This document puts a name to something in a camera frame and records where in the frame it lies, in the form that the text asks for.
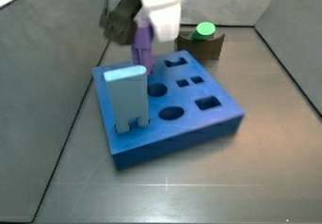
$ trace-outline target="shape sorter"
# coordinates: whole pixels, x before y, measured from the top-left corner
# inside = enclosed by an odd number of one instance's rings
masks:
[[[104,73],[132,66],[120,62],[94,68],[96,94],[116,169],[128,168],[215,137],[234,133],[245,111],[186,51],[154,57],[147,76],[148,125],[130,122],[118,134]]]

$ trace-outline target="scratch mark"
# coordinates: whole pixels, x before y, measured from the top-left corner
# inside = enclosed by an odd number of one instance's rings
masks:
[[[96,171],[96,167],[99,166],[103,158],[104,158],[104,155],[103,155],[103,156],[100,157],[100,159],[98,160],[96,165],[95,165],[95,167],[94,167],[94,169],[92,169],[92,171],[91,171],[91,174],[88,175],[88,178],[87,178],[87,180],[86,180],[86,183],[84,183],[84,185],[83,185],[83,187],[82,187],[82,190],[80,190],[79,195],[78,195],[78,197],[76,197],[75,207],[74,207],[74,210],[72,210],[72,212],[71,212],[71,217],[74,216],[75,208],[76,208],[76,206],[78,206],[78,203],[79,203],[79,200],[80,200],[80,196],[83,195],[86,185],[87,185],[87,183],[88,183],[88,181],[90,181],[90,179],[91,179],[91,177],[92,177],[92,175],[94,175],[94,173],[95,173],[95,171]]]

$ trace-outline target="green cylinder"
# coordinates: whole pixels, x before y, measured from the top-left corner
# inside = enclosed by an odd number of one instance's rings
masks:
[[[197,29],[190,34],[189,38],[193,40],[207,40],[214,36],[217,26],[211,22],[202,22],[198,24]]]

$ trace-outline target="round hole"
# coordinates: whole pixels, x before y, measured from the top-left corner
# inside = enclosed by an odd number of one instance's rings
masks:
[[[171,106],[171,107],[166,107],[160,111],[159,117],[163,120],[175,120],[183,115],[183,113],[185,113],[185,110],[182,107]]]
[[[147,86],[147,94],[152,97],[160,97],[166,94],[167,88],[163,84],[151,84]]]

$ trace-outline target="square hole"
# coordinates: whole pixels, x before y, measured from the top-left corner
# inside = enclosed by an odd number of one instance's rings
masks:
[[[191,77],[191,80],[195,84],[201,84],[202,82],[205,82],[201,76]]]
[[[201,110],[206,110],[211,107],[217,107],[222,105],[222,103],[219,102],[215,96],[202,98],[197,100],[195,103],[197,103],[197,106],[201,108]]]
[[[181,57],[181,58],[179,58],[179,61],[177,61],[177,62],[171,62],[171,61],[168,61],[168,60],[164,60],[164,64],[166,64],[166,66],[167,66],[168,68],[175,67],[175,66],[179,66],[179,65],[186,64],[186,63],[187,63],[187,61],[186,61],[186,59],[185,59],[183,57]]]
[[[181,88],[185,87],[185,86],[189,86],[189,82],[185,79],[178,80],[177,84]]]

